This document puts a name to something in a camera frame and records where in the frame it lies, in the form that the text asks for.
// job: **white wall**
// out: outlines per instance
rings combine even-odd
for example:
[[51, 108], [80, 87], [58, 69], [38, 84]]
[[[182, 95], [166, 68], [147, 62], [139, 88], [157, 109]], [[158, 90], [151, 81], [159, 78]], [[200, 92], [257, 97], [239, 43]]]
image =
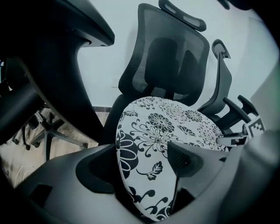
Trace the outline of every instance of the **white wall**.
[[[115, 44], [108, 48], [83, 48], [78, 63], [88, 96], [94, 106], [112, 106], [120, 94], [118, 79], [131, 57], [137, 35], [137, 9], [140, 3], [158, 6], [158, 0], [91, 0], [115, 33]], [[221, 39], [231, 59], [226, 64], [233, 77], [238, 73], [248, 35], [249, 17], [258, 18], [253, 11], [235, 7], [225, 10], [216, 0], [171, 0], [186, 13], [203, 19], [207, 30], [202, 34], [210, 45]], [[210, 50], [206, 81], [202, 95], [193, 108], [198, 108], [212, 95], [217, 75], [217, 60]]]
[[252, 96], [251, 101], [262, 118], [266, 130], [280, 130], [280, 63]]
[[249, 19], [246, 46], [239, 69], [233, 79], [229, 97], [243, 95], [250, 99], [273, 70], [279, 49], [263, 22]]

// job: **black and white floral pattern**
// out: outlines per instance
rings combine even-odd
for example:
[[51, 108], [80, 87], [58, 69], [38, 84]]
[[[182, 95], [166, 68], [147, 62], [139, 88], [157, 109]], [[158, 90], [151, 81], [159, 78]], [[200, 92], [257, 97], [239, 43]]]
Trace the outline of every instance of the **black and white floral pattern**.
[[140, 213], [153, 221], [169, 216], [177, 178], [168, 142], [228, 151], [216, 143], [220, 136], [211, 120], [182, 103], [157, 97], [130, 103], [119, 120], [116, 148], [123, 183]]
[[148, 116], [148, 119], [150, 121], [150, 124], [152, 126], [154, 126], [157, 129], [160, 129], [161, 131], [168, 131], [168, 132], [172, 132], [174, 131], [174, 126], [172, 125], [172, 123], [165, 118], [163, 115], [160, 114], [150, 114]]
[[154, 110], [154, 104], [157, 104], [158, 102], [155, 100], [155, 97], [149, 96], [135, 100], [132, 103], [136, 104], [138, 107], [146, 108], [147, 110]]
[[185, 115], [187, 116], [188, 119], [196, 122], [202, 122], [202, 116], [201, 113], [195, 110], [187, 110], [185, 112]]
[[157, 175], [160, 174], [162, 172], [162, 163], [161, 161], [159, 161], [158, 163], [156, 163], [154, 166], [153, 166], [153, 169], [152, 171], [148, 172], [148, 173], [140, 173], [137, 169], [137, 173], [139, 173], [140, 175], [146, 175], [148, 177], [148, 180], [155, 180]]
[[188, 121], [185, 111], [182, 107], [173, 103], [173, 101], [162, 101], [159, 108], [163, 112], [166, 112], [170, 118], [177, 120], [180, 124], [184, 124], [185, 121]]
[[150, 122], [142, 124], [139, 119], [131, 124], [132, 130], [129, 134], [136, 136], [134, 142], [139, 151], [144, 152], [147, 158], [151, 157], [151, 149], [154, 152], [161, 152], [167, 158], [167, 143], [171, 141], [181, 142], [177, 136], [171, 132], [163, 132], [161, 129], [151, 125]]
[[218, 131], [215, 124], [203, 121], [197, 129], [200, 133], [199, 137], [203, 139], [205, 145], [210, 149], [225, 151], [226, 147], [216, 143], [216, 139], [222, 136], [221, 131]]

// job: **chair caster wheel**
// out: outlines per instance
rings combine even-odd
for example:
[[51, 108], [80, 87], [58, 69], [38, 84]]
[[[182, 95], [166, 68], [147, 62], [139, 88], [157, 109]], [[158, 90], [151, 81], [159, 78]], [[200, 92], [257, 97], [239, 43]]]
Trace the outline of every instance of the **chair caster wheel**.
[[16, 145], [18, 145], [18, 140], [17, 140], [17, 139], [13, 140], [13, 143], [15, 143]]
[[81, 150], [87, 149], [87, 148], [88, 148], [88, 143], [84, 143], [83, 146], [80, 146]]
[[39, 142], [36, 142], [35, 144], [33, 144], [35, 148], [38, 148], [40, 146]]

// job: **wall outlet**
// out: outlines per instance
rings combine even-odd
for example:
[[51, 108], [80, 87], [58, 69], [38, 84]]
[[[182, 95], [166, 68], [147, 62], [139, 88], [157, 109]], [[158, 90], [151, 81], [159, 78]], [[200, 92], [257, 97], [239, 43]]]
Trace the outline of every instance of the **wall outlet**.
[[119, 78], [115, 77], [112, 79], [112, 84], [111, 84], [112, 88], [118, 88], [119, 87]]

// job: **black mesh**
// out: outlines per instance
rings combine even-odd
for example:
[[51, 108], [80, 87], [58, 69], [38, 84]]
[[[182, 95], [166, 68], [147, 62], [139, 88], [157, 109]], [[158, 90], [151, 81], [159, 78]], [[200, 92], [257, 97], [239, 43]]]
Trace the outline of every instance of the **black mesh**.
[[158, 96], [186, 105], [199, 98], [209, 43], [199, 32], [149, 4], [138, 7], [138, 34], [119, 81], [123, 94]]

